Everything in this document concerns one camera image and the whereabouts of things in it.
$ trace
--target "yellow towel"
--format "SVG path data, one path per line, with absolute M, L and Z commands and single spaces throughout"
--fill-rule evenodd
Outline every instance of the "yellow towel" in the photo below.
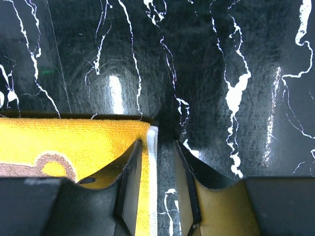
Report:
M 150 125 L 133 120 L 0 119 L 0 175 L 67 176 L 78 181 L 98 171 L 137 139 L 143 141 L 136 235 L 150 234 Z

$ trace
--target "terry cloth fabric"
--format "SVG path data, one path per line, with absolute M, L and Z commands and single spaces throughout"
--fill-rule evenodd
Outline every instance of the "terry cloth fabric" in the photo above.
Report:
M 157 235 L 158 128 L 134 120 L 0 119 L 0 176 L 83 179 L 143 142 L 136 235 Z

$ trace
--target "brown pattern on towel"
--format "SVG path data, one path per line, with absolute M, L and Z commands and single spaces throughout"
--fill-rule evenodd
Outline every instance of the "brown pattern on towel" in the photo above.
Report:
M 2 177 L 47 177 L 43 169 L 47 163 L 57 162 L 65 169 L 66 176 L 75 181 L 76 174 L 73 166 L 63 154 L 58 152 L 44 152 L 39 155 L 34 165 L 19 163 L 0 163 L 0 176 Z

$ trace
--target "marble countertop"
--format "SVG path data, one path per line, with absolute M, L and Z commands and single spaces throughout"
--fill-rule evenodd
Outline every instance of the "marble countertop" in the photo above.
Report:
M 157 121 L 179 235 L 173 140 L 235 179 L 315 174 L 313 36 L 312 0 L 0 0 L 1 112 Z

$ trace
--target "black marble surface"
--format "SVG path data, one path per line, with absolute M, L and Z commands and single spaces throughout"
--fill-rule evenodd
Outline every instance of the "black marble surface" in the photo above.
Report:
M 231 178 L 313 176 L 312 2 L 0 0 L 1 112 L 158 121 L 159 235 L 179 235 L 174 139 Z

